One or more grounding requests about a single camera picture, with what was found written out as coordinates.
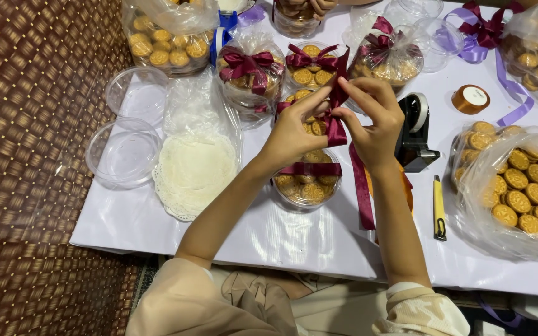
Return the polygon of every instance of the table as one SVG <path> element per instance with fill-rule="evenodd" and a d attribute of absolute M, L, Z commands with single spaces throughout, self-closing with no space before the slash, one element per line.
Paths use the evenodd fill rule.
<path fill-rule="evenodd" d="M 445 3 L 442 16 L 459 6 Z M 376 4 L 372 9 L 384 7 L 385 4 Z M 493 11 L 482 7 L 486 19 Z M 328 45 L 341 43 L 341 33 L 350 24 L 348 12 L 347 6 L 338 6 L 330 12 L 312 40 Z M 274 31 L 270 16 L 269 13 L 263 25 Z M 277 33 L 275 41 L 283 51 L 287 51 L 289 42 L 297 43 Z M 492 97 L 491 105 L 475 116 L 457 111 L 451 104 L 451 96 L 464 84 L 484 88 Z M 408 174 L 414 185 L 414 219 L 432 283 L 538 295 L 538 262 L 513 262 L 484 255 L 462 241 L 458 229 L 451 224 L 447 241 L 433 239 L 432 180 L 433 175 L 445 173 L 453 137 L 465 123 L 476 120 L 494 123 L 519 105 L 497 81 L 493 51 L 479 65 L 456 57 L 441 72 L 423 73 L 406 88 L 406 93 L 412 91 L 423 92 L 429 101 L 429 148 L 441 152 L 441 158 L 427 169 Z M 361 122 L 370 124 L 370 119 L 361 116 Z M 517 124 L 538 125 L 538 106 Z M 265 123 L 244 133 L 243 163 L 258 153 L 270 130 L 270 124 Z M 230 233 L 216 261 L 352 279 L 384 279 L 378 247 L 370 242 L 369 231 L 362 230 L 359 223 L 348 147 L 332 150 L 341 162 L 343 178 L 340 192 L 329 203 L 311 213 L 288 212 L 282 209 L 279 196 L 267 184 Z M 444 180 L 444 188 L 448 185 L 448 180 Z M 448 190 L 444 197 L 448 216 L 453 217 L 453 195 Z M 177 221 L 163 210 L 152 185 L 128 191 L 111 190 L 95 179 L 70 243 L 116 253 L 141 251 L 172 255 L 187 228 L 188 223 Z"/>

